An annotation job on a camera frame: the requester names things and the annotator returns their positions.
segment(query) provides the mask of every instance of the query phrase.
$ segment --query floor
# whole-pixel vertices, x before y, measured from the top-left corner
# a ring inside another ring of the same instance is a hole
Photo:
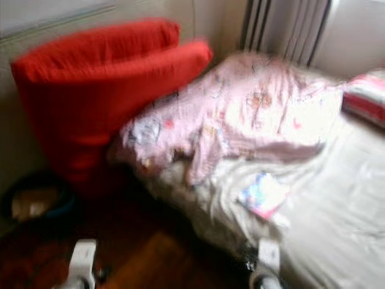
[[[103,289],[247,288],[242,264],[198,240],[181,214],[137,187],[0,240],[0,288],[62,283],[79,238],[98,241],[94,265],[111,269]]]

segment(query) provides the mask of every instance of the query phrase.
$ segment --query red and white pillow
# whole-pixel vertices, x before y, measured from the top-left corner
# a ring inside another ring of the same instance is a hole
[[[342,107],[385,128],[385,69],[353,78],[343,94]]]

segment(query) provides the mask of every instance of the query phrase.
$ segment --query mattress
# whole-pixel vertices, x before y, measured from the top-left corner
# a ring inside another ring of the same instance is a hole
[[[384,132],[341,114],[315,157],[296,163],[221,160],[199,185],[188,160],[143,178],[153,197],[181,210],[202,239],[244,259],[261,237],[278,240],[281,277],[294,288],[382,288],[385,281]],[[260,172],[291,188],[266,222],[238,194]]]

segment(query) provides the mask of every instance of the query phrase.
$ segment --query pink blanket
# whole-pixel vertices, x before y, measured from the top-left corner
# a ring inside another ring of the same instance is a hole
[[[194,185],[224,157],[295,161],[316,154],[340,111],[340,88],[278,58],[236,54],[128,122],[109,151],[153,176],[192,159]]]

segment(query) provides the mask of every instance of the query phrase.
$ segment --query red pillow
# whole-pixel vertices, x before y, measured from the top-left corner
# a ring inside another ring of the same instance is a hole
[[[11,65],[52,168],[83,196],[112,190],[104,149],[119,128],[210,62],[205,42],[178,39],[176,23],[145,20],[73,34]]]
[[[352,79],[342,108],[385,128],[385,70],[375,69]]]

